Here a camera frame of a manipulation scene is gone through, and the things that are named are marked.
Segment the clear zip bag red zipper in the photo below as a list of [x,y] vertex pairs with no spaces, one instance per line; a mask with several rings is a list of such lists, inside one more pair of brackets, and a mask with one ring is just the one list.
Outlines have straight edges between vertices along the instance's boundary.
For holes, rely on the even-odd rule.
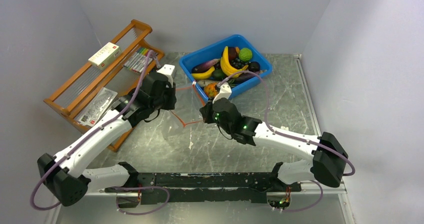
[[185,128],[203,122],[199,109],[205,105],[197,90],[197,84],[192,82],[177,87],[175,90],[176,104],[174,110],[164,114],[162,136],[171,141],[181,135]]

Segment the yellow banana bunch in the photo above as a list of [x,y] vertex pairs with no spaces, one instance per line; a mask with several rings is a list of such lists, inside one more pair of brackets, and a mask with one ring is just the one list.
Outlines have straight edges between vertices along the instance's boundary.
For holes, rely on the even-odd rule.
[[226,46],[222,52],[221,59],[220,59],[220,68],[223,70],[223,72],[229,77],[230,75],[240,72],[240,71],[246,71],[248,69],[248,65],[246,64],[242,69],[235,69],[230,65],[230,61],[228,59],[228,46]]

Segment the green bumpy fruit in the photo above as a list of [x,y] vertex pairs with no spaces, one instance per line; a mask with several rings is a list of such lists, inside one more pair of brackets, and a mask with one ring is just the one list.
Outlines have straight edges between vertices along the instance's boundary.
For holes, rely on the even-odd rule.
[[239,50],[238,58],[242,62],[249,62],[253,58],[253,52],[252,52],[251,49],[244,47],[244,48]]

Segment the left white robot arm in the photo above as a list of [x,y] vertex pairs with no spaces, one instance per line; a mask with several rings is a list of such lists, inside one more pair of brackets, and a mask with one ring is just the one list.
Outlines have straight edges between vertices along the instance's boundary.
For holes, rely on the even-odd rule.
[[175,108],[174,76],[172,65],[150,72],[140,85],[115,101],[103,118],[78,140],[54,155],[41,155],[37,160],[41,180],[30,196],[32,207],[40,209],[35,204],[35,195],[41,185],[65,207],[100,189],[121,187],[126,192],[134,191],[139,178],[129,164],[97,169],[87,167],[113,141],[140,122],[150,122],[153,113]]

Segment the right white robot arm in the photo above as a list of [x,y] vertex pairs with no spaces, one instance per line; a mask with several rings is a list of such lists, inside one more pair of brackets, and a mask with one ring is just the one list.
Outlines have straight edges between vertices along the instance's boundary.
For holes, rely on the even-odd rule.
[[306,135],[276,128],[263,120],[242,115],[225,98],[209,100],[199,112],[205,123],[216,124],[240,144],[281,149],[301,158],[297,162],[275,164],[269,181],[275,191],[309,180],[331,188],[340,186],[348,154],[333,134]]

